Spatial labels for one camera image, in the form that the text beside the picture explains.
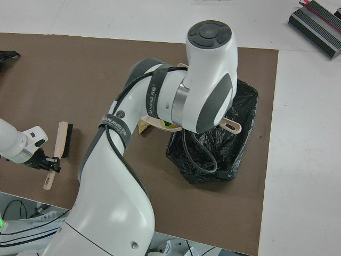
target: gray joint cap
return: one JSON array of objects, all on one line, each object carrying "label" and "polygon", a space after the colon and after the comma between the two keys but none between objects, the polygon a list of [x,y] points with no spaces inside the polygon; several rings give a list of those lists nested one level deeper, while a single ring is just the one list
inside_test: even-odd
[{"label": "gray joint cap", "polygon": [[187,34],[189,42],[202,49],[218,48],[226,44],[231,36],[231,28],[215,20],[199,22],[191,27]]}]

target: trash bag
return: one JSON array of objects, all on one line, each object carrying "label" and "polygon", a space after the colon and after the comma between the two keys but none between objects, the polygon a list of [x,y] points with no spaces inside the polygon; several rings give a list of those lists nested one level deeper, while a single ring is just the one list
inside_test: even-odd
[{"label": "trash bag", "polygon": [[207,170],[211,170],[213,166],[212,159],[191,138],[195,135],[214,156],[217,163],[216,172],[204,173],[191,164],[183,148],[182,132],[174,132],[170,137],[166,156],[178,167],[190,184],[229,181],[237,176],[238,167],[251,135],[258,101],[258,92],[253,87],[241,80],[238,80],[237,85],[232,107],[225,117],[239,123],[242,126],[241,133],[232,134],[220,126],[201,134],[185,131],[186,146],[194,162]]},{"label": "trash bag", "polygon": [[20,56],[20,54],[14,51],[0,51],[0,72],[2,68],[2,62],[16,56]]}]

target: white table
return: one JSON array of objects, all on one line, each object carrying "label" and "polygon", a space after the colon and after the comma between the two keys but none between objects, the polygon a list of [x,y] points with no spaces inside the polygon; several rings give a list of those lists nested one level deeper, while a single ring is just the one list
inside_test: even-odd
[{"label": "white table", "polygon": [[[335,12],[339,0],[319,0]],[[184,43],[206,19],[238,46],[279,49],[259,255],[341,252],[341,57],[287,25],[298,0],[0,1],[0,32]]]}]

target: velcro strap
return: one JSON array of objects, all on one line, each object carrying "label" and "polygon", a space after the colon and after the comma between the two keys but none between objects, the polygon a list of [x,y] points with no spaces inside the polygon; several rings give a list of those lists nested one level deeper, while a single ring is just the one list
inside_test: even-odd
[{"label": "velcro strap", "polygon": [[121,137],[124,147],[127,148],[132,134],[128,128],[128,125],[117,116],[112,114],[106,114],[103,116],[100,125],[107,125],[110,129],[114,130]]},{"label": "velcro strap", "polygon": [[162,83],[168,73],[168,69],[171,67],[169,64],[162,64],[158,67],[151,77],[147,94],[145,97],[145,106],[147,108],[147,113],[149,116],[159,119],[157,114],[158,99]]}]

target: brown table mat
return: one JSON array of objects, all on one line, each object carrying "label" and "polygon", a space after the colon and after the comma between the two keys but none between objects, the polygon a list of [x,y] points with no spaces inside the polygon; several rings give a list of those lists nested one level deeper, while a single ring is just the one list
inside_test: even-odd
[{"label": "brown table mat", "polygon": [[[47,173],[0,160],[0,191],[70,209],[80,160],[120,92],[130,67],[155,57],[186,63],[184,44],[0,34],[0,50],[21,54],[0,73],[0,118],[19,131],[41,126],[53,153],[59,121],[74,124],[70,156],[50,191]],[[125,157],[145,184],[156,231],[256,255],[271,128],[277,50],[239,49],[239,79],[259,92],[256,121],[234,181],[190,185],[165,156],[170,133],[134,133]]]}]

